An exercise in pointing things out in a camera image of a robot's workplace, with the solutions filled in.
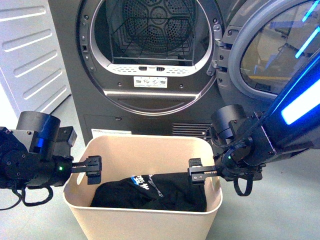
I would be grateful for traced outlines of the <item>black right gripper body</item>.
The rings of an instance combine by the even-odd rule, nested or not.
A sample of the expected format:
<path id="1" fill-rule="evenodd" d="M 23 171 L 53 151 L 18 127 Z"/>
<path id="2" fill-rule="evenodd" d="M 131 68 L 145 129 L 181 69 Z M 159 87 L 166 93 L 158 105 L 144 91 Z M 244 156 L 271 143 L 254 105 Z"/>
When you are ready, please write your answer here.
<path id="1" fill-rule="evenodd" d="M 262 166 L 250 166 L 244 161 L 251 152 L 250 146 L 240 146 L 214 156 L 214 165 L 202 166 L 201 175 L 204 181 L 209 177 L 222 177 L 228 182 L 237 178 L 248 180 L 250 177 L 253 181 L 261 180 L 263 178 Z"/>

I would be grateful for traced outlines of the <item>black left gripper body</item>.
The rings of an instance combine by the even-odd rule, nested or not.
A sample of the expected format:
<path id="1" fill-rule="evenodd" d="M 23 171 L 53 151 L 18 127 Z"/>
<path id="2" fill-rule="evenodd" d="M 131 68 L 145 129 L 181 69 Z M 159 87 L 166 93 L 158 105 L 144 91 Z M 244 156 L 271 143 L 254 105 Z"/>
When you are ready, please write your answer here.
<path id="1" fill-rule="evenodd" d="M 27 187 L 62 187 L 72 174 L 87 171 L 86 159 L 82 162 L 73 162 L 71 158 L 54 155 L 49 162 L 41 161 L 27 177 Z"/>

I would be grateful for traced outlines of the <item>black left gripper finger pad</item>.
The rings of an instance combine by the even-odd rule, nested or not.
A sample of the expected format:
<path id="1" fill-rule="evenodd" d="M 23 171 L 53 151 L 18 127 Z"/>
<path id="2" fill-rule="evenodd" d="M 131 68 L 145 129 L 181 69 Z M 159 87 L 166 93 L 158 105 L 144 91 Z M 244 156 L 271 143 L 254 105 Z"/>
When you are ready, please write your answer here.
<path id="1" fill-rule="evenodd" d="M 102 157 L 99 155 L 89 156 L 87 159 L 87 184 L 97 185 L 101 183 Z"/>

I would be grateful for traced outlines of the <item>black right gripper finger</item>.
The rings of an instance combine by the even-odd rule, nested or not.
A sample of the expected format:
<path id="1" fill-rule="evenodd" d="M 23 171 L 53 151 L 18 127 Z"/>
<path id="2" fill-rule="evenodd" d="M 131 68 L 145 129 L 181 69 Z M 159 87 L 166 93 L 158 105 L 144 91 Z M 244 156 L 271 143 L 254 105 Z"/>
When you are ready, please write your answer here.
<path id="1" fill-rule="evenodd" d="M 200 158 L 190 158 L 188 160 L 188 174 L 189 174 L 189 181 L 194 185 L 203 185 L 204 178 L 202 176 L 202 161 Z"/>

